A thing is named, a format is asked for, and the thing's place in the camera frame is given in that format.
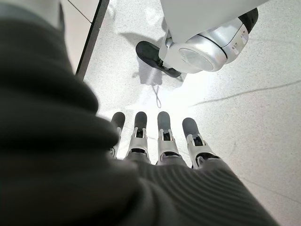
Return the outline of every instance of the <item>robotic hand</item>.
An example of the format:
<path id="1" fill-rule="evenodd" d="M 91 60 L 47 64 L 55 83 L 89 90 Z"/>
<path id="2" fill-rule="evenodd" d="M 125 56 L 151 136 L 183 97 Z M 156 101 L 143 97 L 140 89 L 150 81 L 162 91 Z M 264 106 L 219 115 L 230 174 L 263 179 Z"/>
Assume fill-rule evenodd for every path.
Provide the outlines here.
<path id="1" fill-rule="evenodd" d="M 168 26 L 160 49 L 141 41 L 140 59 L 171 77 L 215 72 L 234 61 L 257 22 L 257 6 L 268 0 L 161 0 Z"/>
<path id="2" fill-rule="evenodd" d="M 116 113 L 112 122 L 120 138 L 125 122 L 124 114 Z M 176 225 L 277 225 L 229 166 L 212 152 L 193 119 L 186 118 L 182 123 L 192 168 L 186 165 L 179 154 L 166 112 L 158 115 L 158 162 L 156 166 L 152 165 L 147 147 L 146 124 L 146 114 L 139 112 L 125 160 L 135 162 L 140 177 L 165 192 L 165 196 L 161 196 L 157 202 L 164 202 L 164 198 L 171 199 L 176 214 L 168 215 L 168 225 L 174 225 L 174 221 Z M 111 148 L 109 157 L 116 158 L 117 151 L 118 144 Z M 141 212 L 151 209 L 148 204 L 132 206 L 131 220 L 135 223 L 132 221 L 131 225 L 145 225 L 147 216 Z M 164 219 L 166 212 L 160 216 Z M 165 225 L 162 222 L 148 223 Z"/>

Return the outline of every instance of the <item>white speckled floor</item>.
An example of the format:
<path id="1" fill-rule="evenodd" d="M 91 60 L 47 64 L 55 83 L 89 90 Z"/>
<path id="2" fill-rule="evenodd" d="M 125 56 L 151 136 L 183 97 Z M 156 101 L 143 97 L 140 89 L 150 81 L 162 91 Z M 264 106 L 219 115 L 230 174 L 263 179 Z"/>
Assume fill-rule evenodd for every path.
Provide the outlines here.
<path id="1" fill-rule="evenodd" d="M 149 153 L 157 160 L 157 114 L 167 111 L 178 148 L 190 165 L 182 120 L 196 120 L 203 138 L 283 226 L 301 222 L 301 1 L 259 7 L 250 41 L 216 73 L 173 79 L 137 59 L 141 40 L 164 35 L 159 0 L 111 0 L 85 81 L 99 114 L 126 115 L 119 158 L 134 117 L 148 115 Z"/>

